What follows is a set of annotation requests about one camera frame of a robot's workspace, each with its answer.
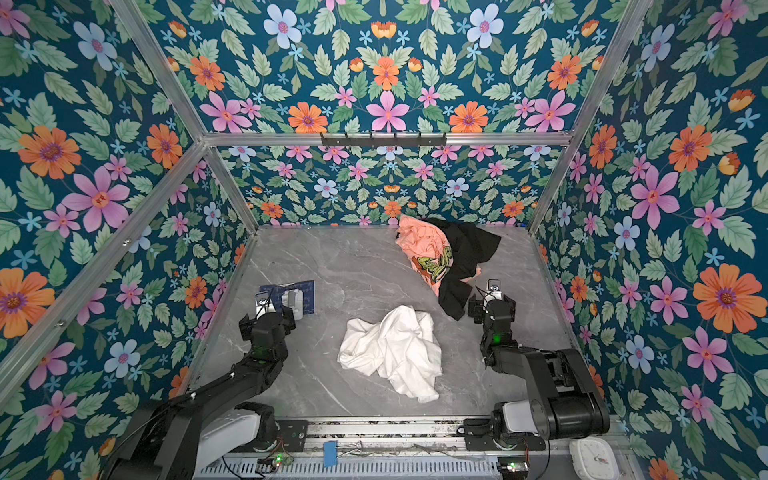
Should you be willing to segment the black cloth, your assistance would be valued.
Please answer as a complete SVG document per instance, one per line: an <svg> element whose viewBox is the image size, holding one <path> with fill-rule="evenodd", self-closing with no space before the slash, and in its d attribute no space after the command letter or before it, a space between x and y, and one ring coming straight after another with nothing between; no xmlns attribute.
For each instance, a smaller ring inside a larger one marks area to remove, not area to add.
<svg viewBox="0 0 768 480"><path fill-rule="evenodd" d="M427 219L427 222L445 235L451 248L452 264L440 280L437 297L444 312L459 321L472 294L472 286L466 280L474 278L478 267L491 260L501 237L471 223L434 218Z"/></svg>

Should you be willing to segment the white cloth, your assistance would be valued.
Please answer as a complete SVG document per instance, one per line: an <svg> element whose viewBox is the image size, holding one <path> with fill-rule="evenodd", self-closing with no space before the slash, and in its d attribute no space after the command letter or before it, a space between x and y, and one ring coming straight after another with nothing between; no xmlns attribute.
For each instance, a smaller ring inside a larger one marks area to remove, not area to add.
<svg viewBox="0 0 768 480"><path fill-rule="evenodd" d="M401 305L377 323L349 320L337 360L346 370L377 374L420 403L439 399L435 384L443 375L442 349L427 312Z"/></svg>

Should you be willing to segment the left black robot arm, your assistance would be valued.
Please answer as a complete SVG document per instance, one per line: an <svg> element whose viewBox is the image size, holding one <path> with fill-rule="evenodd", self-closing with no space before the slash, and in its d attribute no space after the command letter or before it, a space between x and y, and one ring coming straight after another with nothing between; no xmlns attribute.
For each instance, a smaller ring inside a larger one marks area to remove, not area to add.
<svg viewBox="0 0 768 480"><path fill-rule="evenodd" d="M194 391L143 404L109 454L103 479L192 479L240 446L270 449L278 441L274 408L253 398L282 371L294 315L279 308L245 316L238 327L250 343L243 358Z"/></svg>

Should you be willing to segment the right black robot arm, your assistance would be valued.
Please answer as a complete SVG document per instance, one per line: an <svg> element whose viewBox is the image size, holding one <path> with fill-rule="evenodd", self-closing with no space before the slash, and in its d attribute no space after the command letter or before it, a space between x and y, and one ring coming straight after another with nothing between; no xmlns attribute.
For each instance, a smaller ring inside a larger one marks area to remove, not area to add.
<svg viewBox="0 0 768 480"><path fill-rule="evenodd" d="M483 327L479 350L484 366L525 382L527 398L496 404L484 425L467 426L470 436L488 436L511 449L521 439L582 439L606 434L610 415L603 394L575 349L546 350L521 344L513 335L516 302L498 291L472 296L467 313Z"/></svg>

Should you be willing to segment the pink printed cloth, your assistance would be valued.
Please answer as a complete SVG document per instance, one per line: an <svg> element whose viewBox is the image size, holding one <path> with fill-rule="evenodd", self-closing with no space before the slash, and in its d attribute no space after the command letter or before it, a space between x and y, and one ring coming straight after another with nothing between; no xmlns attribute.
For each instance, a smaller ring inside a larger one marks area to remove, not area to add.
<svg viewBox="0 0 768 480"><path fill-rule="evenodd" d="M426 221L403 215L399 220L396 244L436 296L454 265L452 247L445 233Z"/></svg>

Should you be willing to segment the blue patterned card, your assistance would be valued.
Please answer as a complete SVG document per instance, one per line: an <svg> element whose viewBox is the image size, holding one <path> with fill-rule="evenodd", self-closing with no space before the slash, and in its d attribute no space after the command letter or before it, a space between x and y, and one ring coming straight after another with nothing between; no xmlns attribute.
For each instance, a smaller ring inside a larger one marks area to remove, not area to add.
<svg viewBox="0 0 768 480"><path fill-rule="evenodd" d="M259 287L259 292L266 292L276 308L286 307L293 312L295 319L315 313L315 281L305 280L291 284L267 284Z"/></svg>

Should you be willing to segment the blue tape piece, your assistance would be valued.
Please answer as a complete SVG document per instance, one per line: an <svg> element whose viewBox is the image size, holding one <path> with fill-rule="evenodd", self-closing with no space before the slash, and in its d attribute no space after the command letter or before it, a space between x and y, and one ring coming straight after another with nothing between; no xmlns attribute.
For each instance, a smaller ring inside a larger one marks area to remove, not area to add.
<svg viewBox="0 0 768 480"><path fill-rule="evenodd" d="M338 443L326 441L323 443L323 467L330 469L338 465Z"/></svg>

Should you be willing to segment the white round-cornered box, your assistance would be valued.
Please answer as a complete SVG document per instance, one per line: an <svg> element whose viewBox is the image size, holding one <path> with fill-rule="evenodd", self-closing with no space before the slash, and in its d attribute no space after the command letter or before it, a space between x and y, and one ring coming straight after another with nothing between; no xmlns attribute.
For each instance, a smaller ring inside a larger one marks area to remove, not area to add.
<svg viewBox="0 0 768 480"><path fill-rule="evenodd" d="M617 480L619 465L610 444L599 437L573 439L569 443L574 471L582 480Z"/></svg>

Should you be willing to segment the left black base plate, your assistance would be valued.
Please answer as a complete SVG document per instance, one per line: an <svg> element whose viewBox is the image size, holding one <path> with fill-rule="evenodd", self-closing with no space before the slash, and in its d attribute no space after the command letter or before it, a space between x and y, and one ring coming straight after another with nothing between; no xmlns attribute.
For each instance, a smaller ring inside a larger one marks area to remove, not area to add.
<svg viewBox="0 0 768 480"><path fill-rule="evenodd" d="M306 420L268 420L266 445L268 452L303 452L308 438L309 422Z"/></svg>

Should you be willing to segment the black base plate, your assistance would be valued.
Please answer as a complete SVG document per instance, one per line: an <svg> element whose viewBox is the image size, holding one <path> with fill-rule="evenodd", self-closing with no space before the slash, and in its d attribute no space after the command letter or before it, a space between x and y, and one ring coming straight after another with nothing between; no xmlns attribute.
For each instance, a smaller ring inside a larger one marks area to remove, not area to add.
<svg viewBox="0 0 768 480"><path fill-rule="evenodd" d="M512 432L500 420L466 418L457 429L468 451L546 451L546 442L530 432Z"/></svg>
<svg viewBox="0 0 768 480"><path fill-rule="evenodd" d="M306 420L268 420L266 445L268 452L303 452L308 438L309 422Z"/></svg>

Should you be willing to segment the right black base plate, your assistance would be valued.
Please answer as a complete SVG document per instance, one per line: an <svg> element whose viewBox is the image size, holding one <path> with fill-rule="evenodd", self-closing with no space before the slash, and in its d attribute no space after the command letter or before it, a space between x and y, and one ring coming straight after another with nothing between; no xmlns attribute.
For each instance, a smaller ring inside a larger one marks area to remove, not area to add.
<svg viewBox="0 0 768 480"><path fill-rule="evenodd" d="M546 442L530 432L512 432L500 420L466 418L457 429L468 451L546 451Z"/></svg>

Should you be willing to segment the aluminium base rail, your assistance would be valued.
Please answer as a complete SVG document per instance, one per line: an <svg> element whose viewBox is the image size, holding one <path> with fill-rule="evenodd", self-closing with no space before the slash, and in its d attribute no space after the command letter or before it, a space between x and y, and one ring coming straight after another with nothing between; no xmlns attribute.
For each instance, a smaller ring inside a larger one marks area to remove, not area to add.
<svg viewBox="0 0 768 480"><path fill-rule="evenodd" d="M295 417L306 420L303 452L236 448L200 479L575 479L569 441L546 451L468 451L457 429L481 416ZM323 467L323 443L338 443L338 465Z"/></svg>

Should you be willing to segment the black hook rail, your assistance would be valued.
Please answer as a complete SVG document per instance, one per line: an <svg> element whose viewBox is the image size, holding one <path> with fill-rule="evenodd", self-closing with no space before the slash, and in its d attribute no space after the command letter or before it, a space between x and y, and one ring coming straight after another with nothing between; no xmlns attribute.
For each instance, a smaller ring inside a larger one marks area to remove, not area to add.
<svg viewBox="0 0 768 480"><path fill-rule="evenodd" d="M423 133L357 133L357 134L321 134L324 147L361 147L378 148L399 146L403 148L442 147L448 145L446 134Z"/></svg>

